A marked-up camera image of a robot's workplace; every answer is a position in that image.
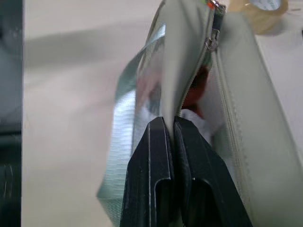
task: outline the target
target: table surface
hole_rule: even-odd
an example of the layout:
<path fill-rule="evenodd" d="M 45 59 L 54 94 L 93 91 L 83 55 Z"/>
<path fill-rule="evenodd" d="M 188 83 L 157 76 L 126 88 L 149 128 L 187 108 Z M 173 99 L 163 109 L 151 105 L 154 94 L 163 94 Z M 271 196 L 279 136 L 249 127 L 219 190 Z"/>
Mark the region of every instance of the table surface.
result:
<path fill-rule="evenodd" d="M 123 67 L 143 46 L 159 3 L 25 2 L 22 226 L 111 226 L 96 192 L 105 171 L 114 92 Z M 303 40 L 299 45 L 297 34 L 303 24 L 293 20 L 283 19 L 280 28 L 292 30 L 297 46 L 281 46 L 291 41 L 278 29 L 257 39 L 299 141 Z"/>

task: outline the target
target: clear packing tape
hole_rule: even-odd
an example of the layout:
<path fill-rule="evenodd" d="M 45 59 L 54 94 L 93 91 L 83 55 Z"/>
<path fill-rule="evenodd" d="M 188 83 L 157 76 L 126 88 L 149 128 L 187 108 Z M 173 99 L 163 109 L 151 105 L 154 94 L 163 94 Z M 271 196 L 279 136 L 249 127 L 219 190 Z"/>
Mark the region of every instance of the clear packing tape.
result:
<path fill-rule="evenodd" d="M 287 10 L 287 0 L 231 0 L 227 8 L 242 12 L 258 35 L 270 30 Z"/>

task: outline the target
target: silver reflective fabric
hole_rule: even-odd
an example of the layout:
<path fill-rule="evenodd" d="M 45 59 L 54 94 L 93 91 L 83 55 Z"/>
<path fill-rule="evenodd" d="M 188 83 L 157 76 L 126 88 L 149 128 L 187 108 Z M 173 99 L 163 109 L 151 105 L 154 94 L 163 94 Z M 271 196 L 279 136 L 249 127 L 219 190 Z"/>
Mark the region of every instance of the silver reflective fabric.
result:
<path fill-rule="evenodd" d="M 164 36 L 163 24 L 128 63 L 118 81 L 107 168 L 97 194 L 116 227 L 120 224 L 128 161 L 147 123 L 160 113 Z"/>

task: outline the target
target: gray fabric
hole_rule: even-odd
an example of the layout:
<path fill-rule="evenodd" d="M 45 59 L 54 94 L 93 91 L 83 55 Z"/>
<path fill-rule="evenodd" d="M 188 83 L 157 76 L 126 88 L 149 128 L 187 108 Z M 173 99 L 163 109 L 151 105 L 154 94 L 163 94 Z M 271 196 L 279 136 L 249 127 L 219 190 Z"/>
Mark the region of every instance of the gray fabric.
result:
<path fill-rule="evenodd" d="M 161 102 L 162 115 L 173 140 L 174 117 L 179 114 L 198 69 L 204 41 L 212 31 L 212 15 L 201 0 L 168 0 L 163 7 L 167 33 L 165 36 Z"/>
<path fill-rule="evenodd" d="M 253 32 L 242 14 L 225 15 L 213 59 L 215 76 L 224 91 L 221 99 L 227 106 L 227 134 L 218 134 L 217 139 L 226 135 L 229 139 L 236 182 L 253 226 L 301 227 L 303 174 L 299 156 Z"/>

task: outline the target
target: zipper slider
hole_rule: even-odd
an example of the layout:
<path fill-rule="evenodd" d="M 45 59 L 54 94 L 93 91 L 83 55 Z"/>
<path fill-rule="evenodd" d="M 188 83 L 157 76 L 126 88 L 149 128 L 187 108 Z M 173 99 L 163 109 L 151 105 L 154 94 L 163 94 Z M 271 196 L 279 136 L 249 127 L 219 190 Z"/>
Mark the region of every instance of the zipper slider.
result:
<path fill-rule="evenodd" d="M 205 46 L 210 52 L 213 52 L 217 49 L 219 44 L 219 35 L 220 31 L 217 29 L 213 29 L 211 36 L 206 38 Z"/>

